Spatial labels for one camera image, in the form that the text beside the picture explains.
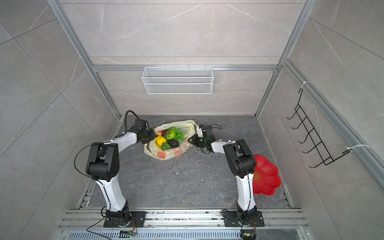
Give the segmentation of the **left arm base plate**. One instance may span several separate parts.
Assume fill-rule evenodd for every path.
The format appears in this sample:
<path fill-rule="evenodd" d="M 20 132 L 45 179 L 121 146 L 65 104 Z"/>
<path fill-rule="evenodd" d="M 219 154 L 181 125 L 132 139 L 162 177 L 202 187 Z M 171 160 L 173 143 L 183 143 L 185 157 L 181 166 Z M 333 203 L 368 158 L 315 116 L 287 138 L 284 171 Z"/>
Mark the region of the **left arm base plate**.
<path fill-rule="evenodd" d="M 133 226 L 142 228 L 147 212 L 110 212 L 106 211 L 104 228 L 131 228 Z"/>

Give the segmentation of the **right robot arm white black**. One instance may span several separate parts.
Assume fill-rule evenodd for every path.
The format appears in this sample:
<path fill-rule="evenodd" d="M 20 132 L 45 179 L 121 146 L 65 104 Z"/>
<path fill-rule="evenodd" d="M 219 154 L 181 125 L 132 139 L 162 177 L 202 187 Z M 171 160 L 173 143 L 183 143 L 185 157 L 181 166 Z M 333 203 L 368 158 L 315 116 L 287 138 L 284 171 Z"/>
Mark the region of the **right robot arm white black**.
<path fill-rule="evenodd" d="M 258 209 L 254 200 L 253 177 L 257 162 L 245 140 L 218 140 L 211 125 L 200 125 L 188 142 L 209 153 L 224 154 L 238 188 L 237 218 L 241 224 L 250 224 Z"/>

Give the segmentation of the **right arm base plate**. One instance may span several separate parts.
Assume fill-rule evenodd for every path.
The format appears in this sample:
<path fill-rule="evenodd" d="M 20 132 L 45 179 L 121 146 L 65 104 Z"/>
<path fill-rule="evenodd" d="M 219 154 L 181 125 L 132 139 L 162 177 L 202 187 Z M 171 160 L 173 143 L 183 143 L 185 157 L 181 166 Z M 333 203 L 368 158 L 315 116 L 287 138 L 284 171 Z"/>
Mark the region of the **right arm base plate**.
<path fill-rule="evenodd" d="M 250 210 L 243 213 L 241 210 L 221 211 L 222 218 L 224 219 L 225 227 L 264 227 L 265 222 L 260 211 Z"/>

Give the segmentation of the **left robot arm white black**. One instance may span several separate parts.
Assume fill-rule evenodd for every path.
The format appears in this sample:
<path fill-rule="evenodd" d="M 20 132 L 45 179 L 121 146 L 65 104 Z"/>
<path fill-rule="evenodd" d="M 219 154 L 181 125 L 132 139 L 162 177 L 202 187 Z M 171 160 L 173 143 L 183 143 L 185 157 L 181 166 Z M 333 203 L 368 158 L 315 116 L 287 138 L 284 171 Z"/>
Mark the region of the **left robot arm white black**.
<path fill-rule="evenodd" d="M 118 181 L 120 170 L 119 153 L 136 143 L 147 144 L 154 140 L 156 133 L 148 121 L 136 119 L 135 124 L 120 135 L 106 142 L 91 144 L 86 174 L 99 185 L 106 201 L 106 217 L 120 222 L 131 218 L 128 202 L 121 192 Z"/>

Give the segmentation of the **red flower-shaped plate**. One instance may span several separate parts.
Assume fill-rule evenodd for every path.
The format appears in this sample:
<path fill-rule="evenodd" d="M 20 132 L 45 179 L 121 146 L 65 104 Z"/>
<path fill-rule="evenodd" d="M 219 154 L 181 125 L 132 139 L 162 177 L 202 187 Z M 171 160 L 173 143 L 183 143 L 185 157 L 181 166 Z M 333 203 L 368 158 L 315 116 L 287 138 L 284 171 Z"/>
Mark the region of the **red flower-shaped plate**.
<path fill-rule="evenodd" d="M 272 196 L 282 184 L 276 165 L 262 155 L 254 155 L 257 162 L 253 177 L 253 192 L 255 195 Z"/>

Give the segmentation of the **cream plastic shopping bag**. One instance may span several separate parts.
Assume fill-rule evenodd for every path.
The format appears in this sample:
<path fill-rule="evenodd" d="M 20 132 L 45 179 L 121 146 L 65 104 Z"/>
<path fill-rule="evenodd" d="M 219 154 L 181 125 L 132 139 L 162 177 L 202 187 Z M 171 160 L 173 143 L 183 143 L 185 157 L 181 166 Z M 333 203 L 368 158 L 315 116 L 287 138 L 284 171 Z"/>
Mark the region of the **cream plastic shopping bag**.
<path fill-rule="evenodd" d="M 145 144 L 144 153 L 158 160 L 182 155 L 191 147 L 188 139 L 195 135 L 197 126 L 194 121 L 186 120 L 156 127 L 155 139 Z"/>

